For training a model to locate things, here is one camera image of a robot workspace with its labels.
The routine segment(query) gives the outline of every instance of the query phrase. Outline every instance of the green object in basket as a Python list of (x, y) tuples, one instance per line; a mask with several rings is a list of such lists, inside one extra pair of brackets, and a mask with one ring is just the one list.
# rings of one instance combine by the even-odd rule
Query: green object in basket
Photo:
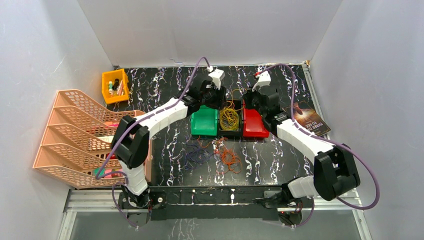
[(191, 115), (191, 135), (216, 136), (218, 131), (218, 110), (205, 105)]

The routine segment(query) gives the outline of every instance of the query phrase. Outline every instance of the robotic arm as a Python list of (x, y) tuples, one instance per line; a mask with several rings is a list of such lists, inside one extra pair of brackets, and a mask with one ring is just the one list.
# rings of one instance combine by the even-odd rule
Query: robotic arm
[[(226, 88), (221, 86), (224, 72), (219, 69), (210, 70), (213, 71), (207, 76), (197, 76), (193, 79), (181, 101), (174, 97), (152, 112), (136, 118), (125, 116), (120, 121), (111, 143), (112, 147), (137, 120), (145, 119), (124, 136), (115, 152), (122, 171), (129, 180), (125, 191), (134, 207), (144, 207), (150, 200), (143, 165), (148, 154), (149, 140), (171, 123), (198, 111), (201, 105), (220, 109), (226, 103)], [(295, 124), (290, 115), (281, 110), (277, 89), (269, 86), (270, 82), (271, 77), (267, 71), (260, 74), (258, 82), (243, 95), (245, 107), (255, 109), (262, 116), (268, 131), (293, 145), (314, 165), (313, 176), (299, 177), (284, 183), (281, 193), (273, 199), (278, 198), (283, 204), (302, 197), (317, 196), (331, 201), (359, 186), (360, 178), (353, 155), (345, 149), (304, 134), (314, 133)]]

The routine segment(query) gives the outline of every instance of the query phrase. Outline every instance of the gray floor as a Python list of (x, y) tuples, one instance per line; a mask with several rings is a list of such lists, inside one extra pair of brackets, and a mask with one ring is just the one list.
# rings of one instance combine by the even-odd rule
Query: gray floor
[[(145, 215), (137, 216), (144, 220)], [(150, 221), (138, 231), (117, 212), (79, 212), (71, 240), (359, 240), (351, 210), (318, 210), (292, 230), (261, 219), (177, 219)]]

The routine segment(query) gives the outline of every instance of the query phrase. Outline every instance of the green tray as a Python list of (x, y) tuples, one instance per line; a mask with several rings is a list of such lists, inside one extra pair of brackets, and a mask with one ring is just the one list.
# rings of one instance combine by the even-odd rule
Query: green tray
[(191, 135), (216, 136), (218, 132), (218, 110), (201, 106), (191, 115)]

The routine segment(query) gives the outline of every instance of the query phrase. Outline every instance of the white wall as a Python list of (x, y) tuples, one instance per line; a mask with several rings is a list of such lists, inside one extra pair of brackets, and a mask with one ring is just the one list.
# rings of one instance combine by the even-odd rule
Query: white wall
[[(424, 2), (344, 0), (311, 61), (331, 136), (376, 172), (373, 239), (422, 239)], [(374, 185), (360, 168), (364, 204)]]
[(342, 0), (78, 0), (114, 65), (302, 62)]
[(0, 239), (57, 238), (68, 186), (32, 169), (57, 90), (101, 100), (106, 56), (76, 0), (0, 1)]

